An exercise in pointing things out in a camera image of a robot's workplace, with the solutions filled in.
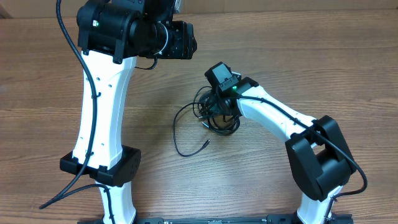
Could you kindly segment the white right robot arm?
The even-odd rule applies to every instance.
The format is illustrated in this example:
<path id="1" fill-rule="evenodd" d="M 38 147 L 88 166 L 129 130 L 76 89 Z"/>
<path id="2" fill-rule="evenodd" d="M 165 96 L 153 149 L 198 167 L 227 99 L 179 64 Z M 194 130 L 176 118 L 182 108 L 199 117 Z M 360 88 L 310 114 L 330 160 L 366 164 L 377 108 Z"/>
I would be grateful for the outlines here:
<path id="1" fill-rule="evenodd" d="M 223 62 L 205 72 L 212 89 L 211 109 L 226 116 L 251 119 L 284 142 L 295 183 L 302 191 L 293 214 L 266 216 L 265 223 L 352 223 L 351 215 L 331 208 L 356 172 L 353 157 L 337 122 L 299 113 L 270 96 L 249 77 L 232 72 Z"/>

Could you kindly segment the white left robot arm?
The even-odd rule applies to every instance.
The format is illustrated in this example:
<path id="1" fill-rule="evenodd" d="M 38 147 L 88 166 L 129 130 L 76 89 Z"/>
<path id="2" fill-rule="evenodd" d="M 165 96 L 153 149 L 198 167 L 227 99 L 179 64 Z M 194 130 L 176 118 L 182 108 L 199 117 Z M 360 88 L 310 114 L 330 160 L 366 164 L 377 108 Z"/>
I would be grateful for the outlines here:
<path id="1" fill-rule="evenodd" d="M 101 191 L 102 223 L 135 223 L 132 180 L 140 150 L 121 142 L 129 81 L 138 57 L 189 60 L 197 49 L 193 26 L 175 21 L 178 0 L 88 1 L 76 15 L 83 67 L 83 101 L 78 139 L 60 168 L 88 175 Z"/>

